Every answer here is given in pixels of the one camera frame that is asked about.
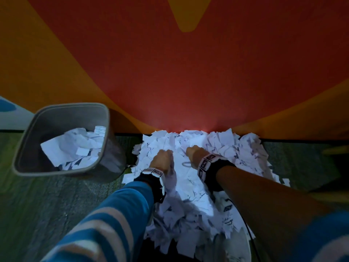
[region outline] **hand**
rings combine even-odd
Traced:
[[[192,167],[197,169],[203,157],[208,155],[209,152],[204,148],[194,145],[193,147],[187,148],[186,154],[189,157],[190,163],[192,163]]]
[[[167,174],[168,171],[170,170],[171,154],[172,154],[171,150],[167,150],[167,151],[160,150],[158,154],[154,156],[149,167],[157,168],[162,172],[164,172],[164,174]]]

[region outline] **forearm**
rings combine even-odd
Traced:
[[[331,211],[297,190],[236,167],[221,168],[216,179],[274,260],[315,217]]]
[[[128,183],[76,225],[43,260],[130,261],[139,251],[153,204],[146,183]]]

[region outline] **barcode label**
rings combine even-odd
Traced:
[[[105,135],[105,127],[104,126],[96,126],[95,127],[95,134],[104,136]]]

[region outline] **yellow shape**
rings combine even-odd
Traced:
[[[167,0],[182,32],[191,32],[198,25],[211,0]]]
[[[108,98],[27,0],[0,6],[0,95],[32,111],[52,104],[100,102],[111,108],[116,132],[151,133]]]
[[[266,139],[349,138],[349,79],[289,109],[233,128]]]

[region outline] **wastebasket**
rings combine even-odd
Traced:
[[[95,126],[106,127],[105,137],[98,160],[89,167],[59,171],[41,149],[40,144],[74,128],[94,131]],[[101,164],[101,160],[113,160],[113,172]],[[63,175],[89,178],[97,182],[111,182],[126,167],[126,156],[116,141],[110,127],[107,106],[100,103],[71,103],[46,106],[33,117],[17,147],[12,170],[19,176],[39,177]]]

